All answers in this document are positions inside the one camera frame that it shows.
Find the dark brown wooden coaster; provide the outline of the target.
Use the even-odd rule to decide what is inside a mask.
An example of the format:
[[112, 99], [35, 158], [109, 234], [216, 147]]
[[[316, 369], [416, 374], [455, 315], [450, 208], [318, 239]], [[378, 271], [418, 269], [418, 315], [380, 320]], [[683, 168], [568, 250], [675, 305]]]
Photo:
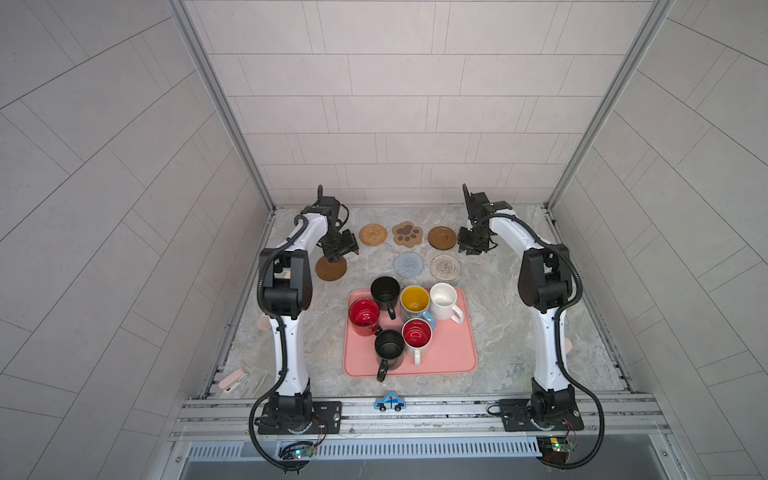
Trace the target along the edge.
[[347, 261], [342, 258], [338, 262], [330, 262], [327, 258], [321, 257], [315, 264], [315, 273], [319, 279], [326, 282], [333, 282], [341, 279], [347, 272]]

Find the woven rattan round coaster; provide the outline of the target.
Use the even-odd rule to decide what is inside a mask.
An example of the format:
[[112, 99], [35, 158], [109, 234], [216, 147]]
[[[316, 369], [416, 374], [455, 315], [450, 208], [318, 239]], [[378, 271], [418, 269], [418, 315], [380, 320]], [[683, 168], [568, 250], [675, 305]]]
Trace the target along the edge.
[[371, 223], [363, 226], [359, 231], [359, 240], [368, 246], [377, 246], [387, 239], [388, 232], [380, 224]]

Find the multicolour woven round coaster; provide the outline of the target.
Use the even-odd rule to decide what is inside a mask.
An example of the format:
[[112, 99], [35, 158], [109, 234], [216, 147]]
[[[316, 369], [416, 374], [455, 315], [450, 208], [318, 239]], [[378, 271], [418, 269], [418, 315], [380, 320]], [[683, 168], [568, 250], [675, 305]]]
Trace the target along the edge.
[[435, 256], [430, 263], [431, 274], [443, 282], [455, 280], [460, 275], [460, 263], [450, 254]]

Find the paw shaped cork coaster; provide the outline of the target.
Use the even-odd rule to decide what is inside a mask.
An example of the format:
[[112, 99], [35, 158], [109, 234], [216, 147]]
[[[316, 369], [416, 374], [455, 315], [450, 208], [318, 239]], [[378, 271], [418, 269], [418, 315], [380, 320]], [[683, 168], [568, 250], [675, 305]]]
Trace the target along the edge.
[[397, 245], [413, 248], [423, 241], [424, 231], [411, 221], [404, 221], [392, 228], [393, 241]]

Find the grey-blue woven round coaster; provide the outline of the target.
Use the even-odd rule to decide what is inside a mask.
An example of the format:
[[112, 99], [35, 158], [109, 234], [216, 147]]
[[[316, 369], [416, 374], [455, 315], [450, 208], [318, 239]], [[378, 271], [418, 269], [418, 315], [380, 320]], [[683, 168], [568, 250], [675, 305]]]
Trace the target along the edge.
[[416, 278], [424, 269], [424, 261], [420, 255], [413, 252], [407, 252], [399, 255], [395, 259], [393, 268], [395, 273], [403, 278]]

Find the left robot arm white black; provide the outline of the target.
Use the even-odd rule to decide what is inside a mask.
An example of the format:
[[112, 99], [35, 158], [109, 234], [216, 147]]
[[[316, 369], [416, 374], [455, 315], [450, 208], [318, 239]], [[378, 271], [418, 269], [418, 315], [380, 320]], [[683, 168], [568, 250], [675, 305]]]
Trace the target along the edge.
[[263, 249], [258, 258], [256, 300], [269, 318], [276, 354], [276, 380], [254, 402], [248, 417], [250, 440], [270, 465], [285, 474], [300, 473], [310, 463], [318, 442], [298, 441], [285, 453], [272, 457], [259, 443], [257, 428], [305, 431], [316, 423], [319, 434], [328, 427], [313, 412], [310, 379], [304, 359], [301, 316], [310, 307], [313, 288], [310, 253], [320, 247], [331, 264], [340, 263], [348, 253], [359, 252], [354, 234], [346, 229], [338, 214], [345, 209], [333, 196], [317, 189], [317, 199], [294, 218], [295, 228], [275, 248]]

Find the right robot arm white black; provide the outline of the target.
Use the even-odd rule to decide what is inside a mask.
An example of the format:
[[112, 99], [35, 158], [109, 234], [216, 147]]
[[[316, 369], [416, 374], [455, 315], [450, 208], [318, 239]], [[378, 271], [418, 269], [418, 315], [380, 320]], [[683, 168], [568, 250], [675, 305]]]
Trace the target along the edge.
[[493, 240], [501, 237], [520, 258], [517, 291], [529, 308], [535, 350], [532, 392], [526, 406], [499, 402], [499, 414], [511, 419], [522, 412], [527, 421], [541, 431], [560, 426], [568, 434], [584, 427], [578, 418], [576, 392], [582, 391], [594, 402], [598, 415], [595, 444], [586, 455], [574, 462], [559, 458], [555, 451], [545, 453], [539, 462], [558, 470], [573, 470], [587, 465], [599, 452], [605, 434], [604, 409], [597, 395], [575, 380], [567, 370], [564, 320], [569, 307], [580, 302], [584, 287], [564, 244], [551, 244], [542, 239], [521, 220], [505, 201], [492, 202], [483, 192], [472, 193], [462, 186], [469, 227], [458, 233], [459, 251], [479, 255], [497, 247]]

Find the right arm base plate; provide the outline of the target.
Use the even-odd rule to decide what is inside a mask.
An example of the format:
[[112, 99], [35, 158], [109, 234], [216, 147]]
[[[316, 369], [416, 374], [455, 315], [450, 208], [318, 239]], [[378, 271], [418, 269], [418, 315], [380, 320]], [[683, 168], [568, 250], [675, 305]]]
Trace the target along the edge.
[[585, 428], [581, 414], [574, 409], [536, 420], [528, 399], [501, 399], [490, 404], [486, 413], [500, 418], [506, 432], [566, 432]]

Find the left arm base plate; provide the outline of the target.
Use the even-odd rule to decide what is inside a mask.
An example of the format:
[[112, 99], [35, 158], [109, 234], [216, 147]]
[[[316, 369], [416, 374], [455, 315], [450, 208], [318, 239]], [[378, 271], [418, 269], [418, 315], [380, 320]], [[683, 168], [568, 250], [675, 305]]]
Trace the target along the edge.
[[287, 421], [277, 420], [268, 413], [265, 405], [256, 415], [255, 425], [259, 435], [335, 435], [340, 432], [342, 403], [338, 401], [314, 401], [309, 422], [305, 425], [289, 426]]

